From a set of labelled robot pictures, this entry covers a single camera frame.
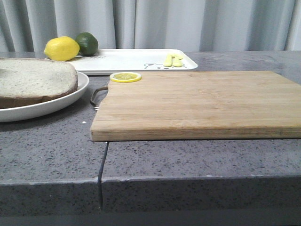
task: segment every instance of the wooden cutting board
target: wooden cutting board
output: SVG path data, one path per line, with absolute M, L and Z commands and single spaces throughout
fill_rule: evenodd
M 142 72 L 110 81 L 93 141 L 301 138 L 301 85 L 273 72 Z

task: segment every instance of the citrus fruit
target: citrus fruit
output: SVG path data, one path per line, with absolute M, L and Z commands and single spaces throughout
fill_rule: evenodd
M 79 53 L 79 45 L 74 39 L 68 36 L 62 36 L 51 39 L 46 44 L 44 53 L 52 60 L 71 60 Z
M 119 72 L 110 75 L 110 80 L 115 82 L 134 82 L 140 79 L 141 75 L 135 72 Z
M 83 56 L 92 56 L 98 50 L 97 39 L 89 32 L 80 33 L 75 41 L 79 44 L 79 52 Z

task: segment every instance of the white plate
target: white plate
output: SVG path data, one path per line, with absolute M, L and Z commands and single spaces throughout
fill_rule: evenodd
M 77 72 L 77 75 L 79 79 L 77 91 L 40 104 L 0 109 L 0 122 L 20 121 L 43 116 L 61 110 L 74 103 L 84 94 L 89 83 L 88 76 L 81 72 Z
M 164 67 L 168 53 L 183 56 L 182 67 Z M 95 56 L 77 56 L 68 61 L 87 75 L 108 75 L 124 71 L 194 71 L 198 65 L 177 49 L 99 49 Z

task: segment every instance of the bread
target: bread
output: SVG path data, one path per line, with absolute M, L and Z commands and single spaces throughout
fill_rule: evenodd
M 0 58 L 0 108 L 38 104 L 77 90 L 75 68 L 67 62 Z

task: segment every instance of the kitchen counter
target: kitchen counter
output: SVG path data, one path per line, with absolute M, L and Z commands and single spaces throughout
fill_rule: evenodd
M 268 70 L 301 84 L 301 51 L 186 54 L 198 71 Z M 301 139 L 93 143 L 89 98 L 108 77 L 89 78 L 71 106 L 0 124 L 0 216 L 283 209 L 301 223 Z

